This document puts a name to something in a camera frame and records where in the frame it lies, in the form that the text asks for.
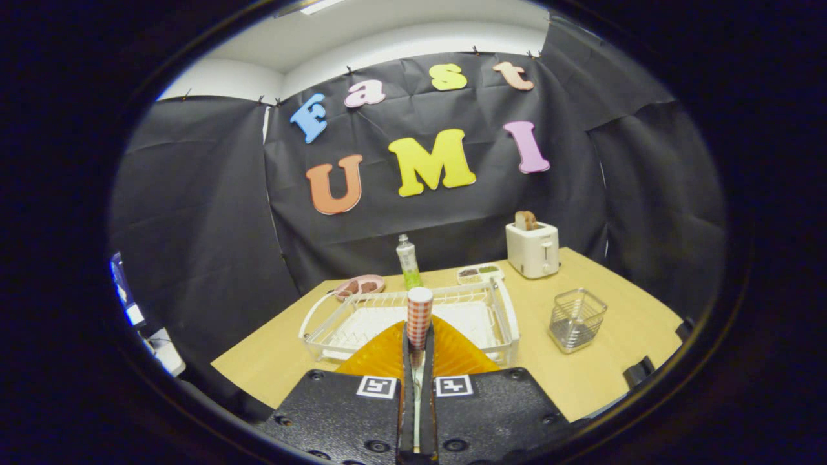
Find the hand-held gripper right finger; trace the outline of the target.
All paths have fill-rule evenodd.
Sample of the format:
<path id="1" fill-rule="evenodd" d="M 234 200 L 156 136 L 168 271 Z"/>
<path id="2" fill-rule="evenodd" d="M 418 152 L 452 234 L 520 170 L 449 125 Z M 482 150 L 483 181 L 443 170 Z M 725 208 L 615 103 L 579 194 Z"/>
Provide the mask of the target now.
<path id="1" fill-rule="evenodd" d="M 440 464 L 519 464 L 572 424 L 523 367 L 499 367 L 442 318 L 432 320 L 431 438 Z"/>

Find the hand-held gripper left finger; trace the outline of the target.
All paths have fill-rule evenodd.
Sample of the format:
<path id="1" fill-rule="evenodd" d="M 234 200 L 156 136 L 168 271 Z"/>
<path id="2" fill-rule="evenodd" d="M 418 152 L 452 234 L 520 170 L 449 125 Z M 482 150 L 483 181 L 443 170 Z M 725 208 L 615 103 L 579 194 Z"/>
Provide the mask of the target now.
<path id="1" fill-rule="evenodd" d="M 336 371 L 311 369 L 261 426 L 331 464 L 397 464 L 410 452 L 413 386 L 406 325 L 380 332 Z"/>

